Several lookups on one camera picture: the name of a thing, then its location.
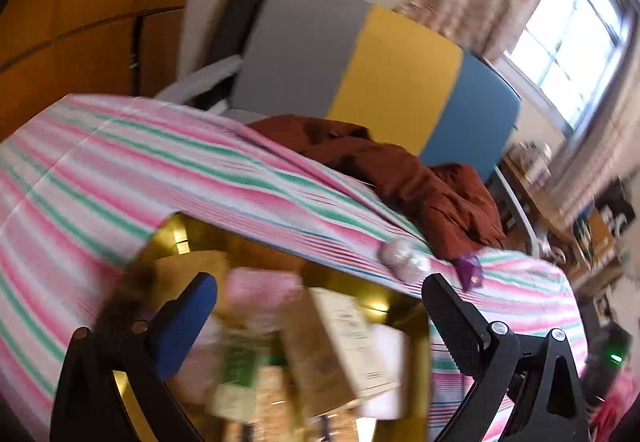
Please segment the window with metal frame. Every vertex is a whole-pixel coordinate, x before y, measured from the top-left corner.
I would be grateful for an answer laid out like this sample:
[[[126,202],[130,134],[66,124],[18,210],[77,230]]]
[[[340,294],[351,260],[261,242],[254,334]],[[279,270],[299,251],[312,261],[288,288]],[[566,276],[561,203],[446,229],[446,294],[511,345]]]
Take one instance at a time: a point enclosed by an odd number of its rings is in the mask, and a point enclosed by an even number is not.
[[[522,100],[514,139],[571,136],[597,109],[629,33],[625,0],[540,0],[497,64]]]

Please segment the white foam block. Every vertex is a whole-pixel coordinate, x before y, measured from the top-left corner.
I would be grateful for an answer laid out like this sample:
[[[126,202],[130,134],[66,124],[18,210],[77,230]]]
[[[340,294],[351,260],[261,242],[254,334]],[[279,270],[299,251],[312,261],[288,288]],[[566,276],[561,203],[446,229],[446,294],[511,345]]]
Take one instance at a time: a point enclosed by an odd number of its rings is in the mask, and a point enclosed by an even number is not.
[[[408,375],[410,339],[399,329],[383,325],[370,326],[376,353],[396,387],[360,405],[361,417],[398,420],[408,412]]]

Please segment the white carton on table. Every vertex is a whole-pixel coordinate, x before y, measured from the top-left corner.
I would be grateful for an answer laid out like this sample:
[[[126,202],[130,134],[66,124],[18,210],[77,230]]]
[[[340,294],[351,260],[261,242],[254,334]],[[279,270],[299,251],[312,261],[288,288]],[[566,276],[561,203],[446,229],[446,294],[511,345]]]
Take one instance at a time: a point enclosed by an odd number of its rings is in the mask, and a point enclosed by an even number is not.
[[[527,142],[521,154],[521,167],[524,179],[534,184],[548,169],[552,158],[552,148],[546,142]]]

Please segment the gold metal tin box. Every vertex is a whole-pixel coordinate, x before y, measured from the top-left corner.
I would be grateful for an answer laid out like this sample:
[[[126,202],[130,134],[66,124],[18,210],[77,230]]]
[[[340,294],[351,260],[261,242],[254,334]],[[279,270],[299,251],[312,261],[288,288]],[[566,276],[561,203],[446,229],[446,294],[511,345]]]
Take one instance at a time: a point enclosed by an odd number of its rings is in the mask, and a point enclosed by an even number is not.
[[[398,420],[376,420],[359,415],[360,404],[317,417],[305,415],[283,350],[278,313],[237,318],[229,313],[224,293],[180,370],[168,378],[170,391],[209,441],[233,441],[249,436],[255,441],[351,441],[363,419],[374,422],[375,440],[423,441],[427,436],[431,389],[431,349],[427,315],[419,299],[346,274],[323,264],[227,232],[186,214],[174,214],[152,235],[130,263],[96,320],[102,334],[114,335],[134,322],[149,320],[157,312],[149,306],[158,259],[199,250],[221,250],[229,255],[231,269],[286,271],[297,274],[306,287],[321,287],[351,296],[369,324],[383,324],[409,336],[408,412]],[[267,363],[259,372],[256,417],[251,424],[228,422],[207,413],[220,366],[224,333],[241,329],[272,336]]]

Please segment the purple snack packet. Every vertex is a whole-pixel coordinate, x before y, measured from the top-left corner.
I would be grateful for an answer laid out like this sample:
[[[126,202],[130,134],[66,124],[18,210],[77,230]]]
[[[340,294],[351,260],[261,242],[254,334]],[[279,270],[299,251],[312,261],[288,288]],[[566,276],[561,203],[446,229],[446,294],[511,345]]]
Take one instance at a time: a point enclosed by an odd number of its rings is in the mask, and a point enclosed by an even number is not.
[[[483,268],[476,254],[465,254],[457,258],[454,262],[454,268],[460,280],[461,288],[465,292],[483,286]]]

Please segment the striped pink green bedsheet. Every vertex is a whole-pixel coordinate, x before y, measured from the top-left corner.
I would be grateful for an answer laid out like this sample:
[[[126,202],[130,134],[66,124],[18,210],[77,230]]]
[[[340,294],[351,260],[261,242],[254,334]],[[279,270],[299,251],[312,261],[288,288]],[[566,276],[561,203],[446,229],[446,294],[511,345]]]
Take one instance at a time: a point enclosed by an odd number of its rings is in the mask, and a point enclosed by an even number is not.
[[[73,331],[177,212],[395,289],[378,250],[418,236],[363,183],[239,122],[66,96],[1,145],[1,395],[35,440]]]

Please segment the wooden bedside table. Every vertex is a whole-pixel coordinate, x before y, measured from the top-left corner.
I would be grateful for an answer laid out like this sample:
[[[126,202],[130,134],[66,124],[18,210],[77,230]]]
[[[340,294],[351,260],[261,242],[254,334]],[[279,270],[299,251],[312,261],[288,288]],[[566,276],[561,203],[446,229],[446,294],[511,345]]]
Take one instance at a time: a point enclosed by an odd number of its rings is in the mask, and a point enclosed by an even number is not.
[[[544,191],[527,182],[522,170],[510,158],[503,156],[499,168],[528,217],[541,258],[567,273],[577,268],[575,236],[548,202]]]

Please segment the grey yellow blue headboard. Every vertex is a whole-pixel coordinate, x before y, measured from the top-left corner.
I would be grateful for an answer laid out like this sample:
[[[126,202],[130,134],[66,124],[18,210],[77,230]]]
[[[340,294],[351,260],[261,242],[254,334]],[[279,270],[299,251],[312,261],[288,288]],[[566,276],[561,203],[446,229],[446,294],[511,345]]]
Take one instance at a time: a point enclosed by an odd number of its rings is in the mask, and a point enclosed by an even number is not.
[[[470,165],[487,180],[521,99],[487,63],[382,6],[266,0],[230,106],[359,124],[425,165]]]

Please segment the green white small box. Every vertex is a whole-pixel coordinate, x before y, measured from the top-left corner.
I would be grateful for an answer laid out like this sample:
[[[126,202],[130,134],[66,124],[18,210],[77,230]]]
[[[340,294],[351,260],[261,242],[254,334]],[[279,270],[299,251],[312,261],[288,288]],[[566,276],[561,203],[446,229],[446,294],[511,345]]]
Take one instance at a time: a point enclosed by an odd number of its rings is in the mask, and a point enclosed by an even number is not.
[[[267,363],[272,336],[241,329],[224,333],[220,366],[206,410],[228,422],[251,424],[256,417],[259,372]]]

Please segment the pink hair roller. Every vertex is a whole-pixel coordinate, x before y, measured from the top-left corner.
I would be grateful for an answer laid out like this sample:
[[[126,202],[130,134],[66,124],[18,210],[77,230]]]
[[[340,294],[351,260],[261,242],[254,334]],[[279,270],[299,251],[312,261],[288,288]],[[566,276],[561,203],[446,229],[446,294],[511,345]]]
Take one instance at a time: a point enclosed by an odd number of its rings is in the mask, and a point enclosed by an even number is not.
[[[302,289],[300,277],[292,272],[235,268],[226,276],[224,298],[231,315],[249,318],[278,313]]]

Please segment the beige cardboard box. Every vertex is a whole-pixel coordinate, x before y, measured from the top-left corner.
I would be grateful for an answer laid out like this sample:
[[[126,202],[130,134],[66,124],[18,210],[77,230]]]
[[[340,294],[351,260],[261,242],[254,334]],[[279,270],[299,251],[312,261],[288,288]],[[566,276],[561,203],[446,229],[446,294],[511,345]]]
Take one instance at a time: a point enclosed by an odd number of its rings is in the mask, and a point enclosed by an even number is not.
[[[305,415],[354,407],[398,387],[351,296],[306,287],[280,314],[280,337]]]

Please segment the cluttered wooden shelf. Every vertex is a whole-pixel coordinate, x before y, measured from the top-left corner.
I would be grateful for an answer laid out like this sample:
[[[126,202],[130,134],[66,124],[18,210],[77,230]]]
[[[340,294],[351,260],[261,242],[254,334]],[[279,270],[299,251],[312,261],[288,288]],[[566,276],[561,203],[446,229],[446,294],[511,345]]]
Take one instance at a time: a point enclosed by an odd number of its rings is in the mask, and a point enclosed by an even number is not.
[[[637,221],[632,203],[633,176],[616,178],[586,207],[572,225],[575,262],[567,271],[574,287],[620,260],[623,236]]]

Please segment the black rolled mat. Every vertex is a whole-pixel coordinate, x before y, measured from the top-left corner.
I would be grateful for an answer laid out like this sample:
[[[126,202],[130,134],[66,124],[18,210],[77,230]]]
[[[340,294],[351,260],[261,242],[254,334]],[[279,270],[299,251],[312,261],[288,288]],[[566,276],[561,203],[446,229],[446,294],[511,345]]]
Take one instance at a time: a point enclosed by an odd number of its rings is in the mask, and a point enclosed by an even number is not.
[[[205,65],[241,55],[265,0],[224,0],[205,55]]]

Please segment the beige curtain right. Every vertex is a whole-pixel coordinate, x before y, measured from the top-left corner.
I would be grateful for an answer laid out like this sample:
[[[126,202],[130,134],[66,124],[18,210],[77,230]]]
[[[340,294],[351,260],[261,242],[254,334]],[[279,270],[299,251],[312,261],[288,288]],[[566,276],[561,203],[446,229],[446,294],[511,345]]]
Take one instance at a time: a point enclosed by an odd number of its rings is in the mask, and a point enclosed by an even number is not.
[[[552,209],[569,224],[612,179],[623,149],[639,124],[639,43],[628,49],[625,68],[590,121],[586,134],[568,152],[549,186]]]

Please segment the dark red jacket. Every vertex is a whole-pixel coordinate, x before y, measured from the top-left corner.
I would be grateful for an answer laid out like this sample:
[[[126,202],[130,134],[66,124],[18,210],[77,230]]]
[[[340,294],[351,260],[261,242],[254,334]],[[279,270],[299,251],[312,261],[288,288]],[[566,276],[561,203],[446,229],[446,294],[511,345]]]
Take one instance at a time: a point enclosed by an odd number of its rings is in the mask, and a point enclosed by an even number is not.
[[[375,142],[367,128],[348,122],[280,115],[250,128],[370,185],[381,202],[414,224],[439,259],[503,246],[498,207],[471,166],[424,165],[403,147]]]

